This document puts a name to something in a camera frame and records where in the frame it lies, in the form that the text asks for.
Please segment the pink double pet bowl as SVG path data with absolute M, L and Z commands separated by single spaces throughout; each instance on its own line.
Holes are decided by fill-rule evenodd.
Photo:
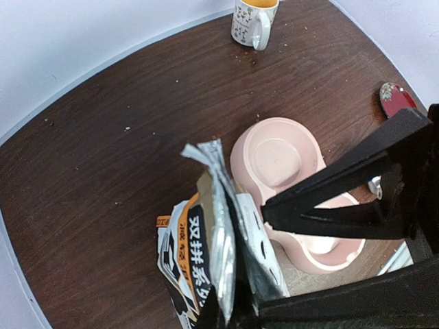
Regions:
M 325 167 L 313 134 L 299 122 L 281 117 L 249 127 L 230 154 L 230 169 L 238 189 L 251 194 L 257 207 Z M 263 222 L 269 239 L 279 243 L 291 263 L 305 273 L 345 269 L 365 245 L 363 239 L 294 234 L 275 230 L 267 219 Z

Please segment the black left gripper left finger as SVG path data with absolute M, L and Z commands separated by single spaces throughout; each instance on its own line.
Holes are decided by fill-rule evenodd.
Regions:
M 381 178 L 382 196 L 355 206 L 321 204 Z M 438 233 L 438 105 L 400 110 L 327 168 L 262 206 L 276 230 L 350 239 L 398 240 Z

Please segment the brown pet food bag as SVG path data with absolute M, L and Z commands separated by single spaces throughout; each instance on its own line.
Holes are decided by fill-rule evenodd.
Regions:
M 251 195 L 238 191 L 221 140 L 185 145 L 204 165 L 196 193 L 156 220 L 157 266 L 183 328 L 261 328 L 259 305 L 289 296 Z

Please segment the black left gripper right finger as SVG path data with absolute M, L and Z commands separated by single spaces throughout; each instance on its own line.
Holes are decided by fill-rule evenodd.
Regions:
M 437 328 L 438 257 L 344 286 L 238 303 L 229 328 Z

